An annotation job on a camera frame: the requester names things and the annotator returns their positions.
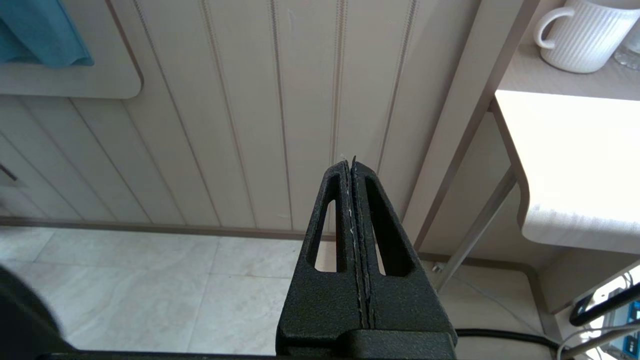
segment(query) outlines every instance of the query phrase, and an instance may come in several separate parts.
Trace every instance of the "black object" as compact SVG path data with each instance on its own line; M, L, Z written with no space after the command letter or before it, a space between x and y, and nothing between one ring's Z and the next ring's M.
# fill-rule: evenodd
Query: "black object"
M74 348L40 298L18 277L0 266L0 359L35 359L45 352Z
M544 345L552 350L557 351L560 344L555 341L551 341L542 336L524 334L522 332L515 331L503 331L503 330L489 330L489 329L456 329L459 338L474 337L474 338L499 338L516 341L524 341L527 343L535 343Z
M332 200L337 272L327 273L314 264ZM280 315L276 353L455 359L457 340L376 174L355 160L351 170L347 161L330 167Z
M594 305L591 309L585 311L587 304L591 300L592 296L593 294L578 301L575 307L573 307L573 311L569 316L569 322L573 326L586 325L588 322L601 317L609 311L614 311L621 306L627 305L634 300L640 299L640 284L635 284L629 289L623 290L622 292L608 298L607 300L597 305Z
M9 169L4 167L2 164L0 164L0 171L4 172L11 180L13 180L13 181L17 181L18 180L18 177L15 176L13 174L13 172L10 172Z

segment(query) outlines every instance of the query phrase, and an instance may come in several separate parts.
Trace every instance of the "floor tile grout line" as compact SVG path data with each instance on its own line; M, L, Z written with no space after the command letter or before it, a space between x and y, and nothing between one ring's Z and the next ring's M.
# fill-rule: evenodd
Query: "floor tile grout line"
M2 265L2 263L6 263L11 261L12 263L25 263L25 264L33 264L33 261L30 260L19 260L19 259L6 259L6 258L0 258L0 265Z
M211 272L209 275L218 275L218 276L234 276L234 277L254 277L256 279L281 279L281 280L291 280L293 274L290 277L283 276L258 276L258 275L244 275L244 274L223 274L219 272Z
M191 328L191 334L189 335L189 343L187 344L186 352L189 352L191 348L191 344L193 343L193 336L196 332L196 325L198 325L198 319L200 318L200 311L202 310L202 304L204 303L204 297L207 294L207 289L209 288L209 282L211 281L211 274L207 275L207 281L204 283L204 289L202 290L202 297L200 297L200 303L198 305L198 311L196 311L196 317L193 320L193 327Z
M47 242L44 243L44 246L42 247L42 249L40 249L40 251L38 251L38 255L36 255L36 257L31 260L32 263L35 263L36 260L38 260L40 258L40 255L42 255L42 252L44 251L44 248L47 247L47 245L51 242L51 239L53 239L53 237L56 235L56 233L58 232L58 229L55 229L53 231L53 233L51 233L51 236L49 237L49 239L47 239Z
M216 252L213 254L213 260L211 261L211 265L209 265L209 275L213 273L213 266L216 264L216 257L218 257L218 251L220 251L220 247L222 246L222 241L220 238L217 239L218 244L216 245Z
M116 265L86 265L86 264L69 264L69 263L56 263L53 261L38 261L37 263L34 261L34 264L45 264L45 265L61 265L61 266L79 266L85 268L107 268L107 269L119 269L119 270L146 270L146 271L167 271L172 270L171 267L167 268L134 268L129 266L116 266ZM204 271L196 271L190 273L190 275L206 275L209 276L210 273Z

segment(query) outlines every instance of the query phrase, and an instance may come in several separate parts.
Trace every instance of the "baseboard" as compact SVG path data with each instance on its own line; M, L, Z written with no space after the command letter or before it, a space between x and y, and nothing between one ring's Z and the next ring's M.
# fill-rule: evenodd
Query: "baseboard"
M116 231L141 231L146 233L194 234L233 236L242 238L270 238L281 240L303 240L305 231L245 229L241 227L213 227L197 225L126 224L121 222L63 221L49 219L0 217L0 225L66 227L71 229L94 229ZM335 241L334 234L323 234L323 241Z
M421 260L434 261L438 263L446 263L450 256L440 254L430 254L426 252L419 252L418 257ZM538 272L533 266L523 263L514 263L510 261L498 261L498 260L486 260L476 258L466 258L462 265L478 266L481 268L494 268L502 270L514 270L525 274L529 280L529 287L533 294L533 301L536 303L536 309L538 310L538 316L540 317L540 323L542 324L542 331L554 339L562 339L560 334L560 328L556 322L555 316L548 310L547 303L542 294L542 286L540 285L540 278Z

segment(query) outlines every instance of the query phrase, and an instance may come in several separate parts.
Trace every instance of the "mug handle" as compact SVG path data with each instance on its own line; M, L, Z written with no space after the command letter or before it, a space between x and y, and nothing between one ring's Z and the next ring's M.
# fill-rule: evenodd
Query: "mug handle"
M536 27L533 29L533 40L536 44L543 49L553 49L556 47L556 42L553 39L542 40L542 31L549 25L550 22L556 20L562 16L572 17L575 14L573 8L565 6L564 8L553 9L538 21Z

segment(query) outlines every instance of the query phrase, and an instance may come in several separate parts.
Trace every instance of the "black cable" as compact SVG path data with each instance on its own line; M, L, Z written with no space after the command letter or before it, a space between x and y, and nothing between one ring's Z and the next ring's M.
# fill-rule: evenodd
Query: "black cable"
M557 351L560 344L538 335L524 334L522 332L492 330L492 329L456 329L458 337L474 337L474 338L498 338L507 340L524 341L527 343L535 343L546 346Z

